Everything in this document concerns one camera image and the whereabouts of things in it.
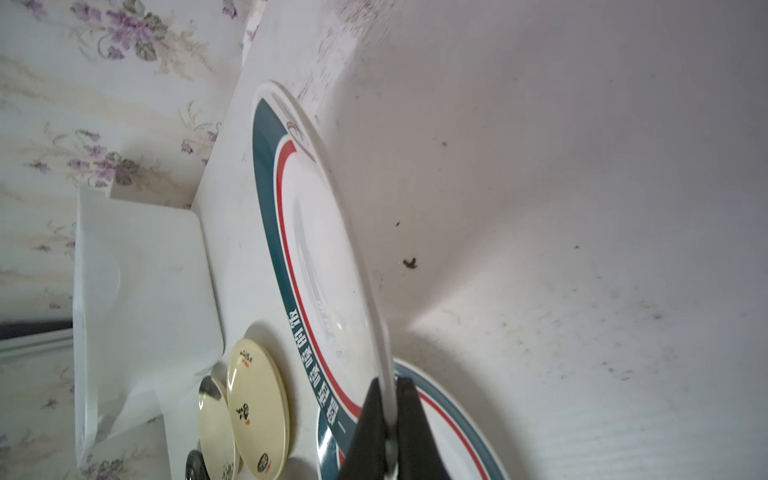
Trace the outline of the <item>white plastic bin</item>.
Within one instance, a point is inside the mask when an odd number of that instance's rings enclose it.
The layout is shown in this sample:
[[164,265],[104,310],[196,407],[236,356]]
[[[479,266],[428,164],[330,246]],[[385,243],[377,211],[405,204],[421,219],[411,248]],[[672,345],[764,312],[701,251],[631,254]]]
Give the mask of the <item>white plastic bin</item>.
[[72,321],[82,466],[168,412],[223,354],[198,216],[80,189]]

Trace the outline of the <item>black round plate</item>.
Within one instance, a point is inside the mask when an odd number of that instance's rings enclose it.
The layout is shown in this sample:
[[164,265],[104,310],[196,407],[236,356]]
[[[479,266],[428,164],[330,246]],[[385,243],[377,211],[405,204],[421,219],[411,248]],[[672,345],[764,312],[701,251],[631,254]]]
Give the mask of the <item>black round plate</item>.
[[201,451],[191,450],[188,453],[184,478],[186,480],[210,480]]

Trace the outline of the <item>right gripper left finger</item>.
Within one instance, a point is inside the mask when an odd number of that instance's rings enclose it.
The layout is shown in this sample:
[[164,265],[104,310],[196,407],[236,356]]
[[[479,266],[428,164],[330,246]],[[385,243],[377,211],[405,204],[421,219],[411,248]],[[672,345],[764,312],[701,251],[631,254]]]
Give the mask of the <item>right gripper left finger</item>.
[[374,379],[337,479],[382,480],[388,473],[387,436],[379,381]]

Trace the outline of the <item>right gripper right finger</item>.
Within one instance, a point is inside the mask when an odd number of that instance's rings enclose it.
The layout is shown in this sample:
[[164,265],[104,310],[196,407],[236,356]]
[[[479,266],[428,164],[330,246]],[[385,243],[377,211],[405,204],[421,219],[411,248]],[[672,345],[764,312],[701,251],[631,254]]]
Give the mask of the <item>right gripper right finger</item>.
[[414,381],[396,379],[398,479],[449,480]]

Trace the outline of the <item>white plate green red rim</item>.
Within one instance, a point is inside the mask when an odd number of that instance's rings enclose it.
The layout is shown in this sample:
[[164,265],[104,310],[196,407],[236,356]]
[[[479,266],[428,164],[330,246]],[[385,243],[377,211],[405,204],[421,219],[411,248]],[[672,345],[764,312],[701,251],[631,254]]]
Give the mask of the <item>white plate green red rim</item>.
[[[449,392],[416,366],[395,360],[395,374],[411,378],[444,466],[453,479],[503,480],[509,477],[491,444]],[[323,413],[317,414],[317,477],[336,478],[344,454],[333,438]]]

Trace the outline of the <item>cream plate with small motifs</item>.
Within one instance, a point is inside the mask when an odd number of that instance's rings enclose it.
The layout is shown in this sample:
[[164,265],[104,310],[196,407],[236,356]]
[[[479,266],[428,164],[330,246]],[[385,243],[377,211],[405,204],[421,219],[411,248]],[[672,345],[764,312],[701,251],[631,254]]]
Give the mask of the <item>cream plate with small motifs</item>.
[[290,412],[279,369],[254,340],[233,347],[227,368],[227,402],[244,466],[256,479],[277,479],[290,446]]

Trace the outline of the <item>cream plate with black patch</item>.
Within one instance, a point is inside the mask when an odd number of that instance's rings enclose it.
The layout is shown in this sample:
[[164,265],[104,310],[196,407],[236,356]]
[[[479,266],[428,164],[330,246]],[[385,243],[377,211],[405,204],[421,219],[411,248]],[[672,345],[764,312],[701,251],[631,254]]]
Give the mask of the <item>cream plate with black patch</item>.
[[235,479],[240,456],[233,434],[223,385],[205,376],[198,388],[199,443],[210,479]]

